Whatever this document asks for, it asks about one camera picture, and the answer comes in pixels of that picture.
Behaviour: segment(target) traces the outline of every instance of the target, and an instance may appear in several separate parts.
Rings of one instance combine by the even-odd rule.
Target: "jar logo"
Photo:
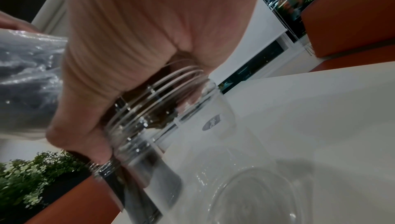
[[[203,131],[209,130],[221,121],[220,115],[211,118],[202,128]]]

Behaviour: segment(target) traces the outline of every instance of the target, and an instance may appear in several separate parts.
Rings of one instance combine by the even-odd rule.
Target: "human hand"
[[[68,0],[63,91],[48,141],[107,162],[112,151],[98,123],[115,98],[171,58],[213,71],[238,45],[256,1]]]
[[[23,30],[31,33],[40,33],[34,25],[0,12],[0,28],[7,30]]]

